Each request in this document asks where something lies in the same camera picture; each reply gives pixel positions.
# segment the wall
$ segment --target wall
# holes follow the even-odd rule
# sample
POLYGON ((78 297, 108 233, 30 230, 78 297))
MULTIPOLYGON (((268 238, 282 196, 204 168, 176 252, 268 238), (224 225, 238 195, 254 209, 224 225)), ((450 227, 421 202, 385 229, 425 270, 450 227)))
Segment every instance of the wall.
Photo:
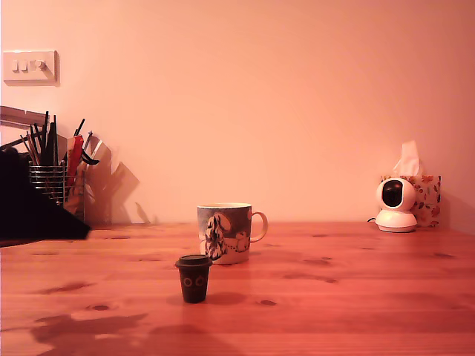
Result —
POLYGON ((1 6, 2 50, 60 55, 57 86, 2 83, 1 103, 57 114, 66 136, 85 117, 110 149, 90 221, 192 221, 214 201, 365 220, 415 139, 443 176, 444 222, 475 232, 475 1, 1 6))

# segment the tissue box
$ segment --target tissue box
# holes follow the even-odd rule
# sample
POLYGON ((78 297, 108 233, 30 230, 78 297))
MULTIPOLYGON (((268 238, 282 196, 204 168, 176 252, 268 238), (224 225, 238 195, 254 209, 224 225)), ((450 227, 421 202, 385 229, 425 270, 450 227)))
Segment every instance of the tissue box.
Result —
POLYGON ((406 179, 416 191, 416 202, 410 210, 421 227, 435 227, 440 216, 441 176, 381 176, 381 181, 389 178, 406 179))

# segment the dish rack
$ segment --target dish rack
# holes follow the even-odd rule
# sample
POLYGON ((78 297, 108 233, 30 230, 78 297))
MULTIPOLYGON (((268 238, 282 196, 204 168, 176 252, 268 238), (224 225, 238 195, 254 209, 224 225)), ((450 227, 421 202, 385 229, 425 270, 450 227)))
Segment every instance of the dish rack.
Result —
POLYGON ((84 222, 84 171, 68 176, 65 165, 30 165, 30 184, 84 222))

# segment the light switch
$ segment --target light switch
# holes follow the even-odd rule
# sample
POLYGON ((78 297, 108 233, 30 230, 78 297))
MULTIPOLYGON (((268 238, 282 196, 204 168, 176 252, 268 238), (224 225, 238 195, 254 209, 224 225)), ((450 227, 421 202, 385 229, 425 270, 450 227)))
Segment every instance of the light switch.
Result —
POLYGON ((22 72, 26 72, 28 70, 28 64, 27 64, 27 61, 25 60, 21 60, 20 61, 20 70, 22 72))
POLYGON ((46 69, 45 61, 42 61, 41 59, 37 59, 35 61, 35 66, 36 66, 36 69, 38 69, 38 70, 45 70, 46 69))
POLYGON ((58 54, 46 51, 5 51, 3 52, 3 74, 5 83, 11 82, 55 82, 58 54))

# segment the white camera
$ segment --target white camera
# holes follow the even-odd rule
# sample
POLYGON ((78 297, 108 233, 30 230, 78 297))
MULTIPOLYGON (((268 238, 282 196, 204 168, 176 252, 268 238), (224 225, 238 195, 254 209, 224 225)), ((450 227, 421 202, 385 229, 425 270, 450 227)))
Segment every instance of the white camera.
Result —
POLYGON ((410 232, 416 228, 416 217, 410 212, 416 191, 406 179, 386 179, 376 190, 376 199, 382 209, 376 217, 381 231, 410 232))

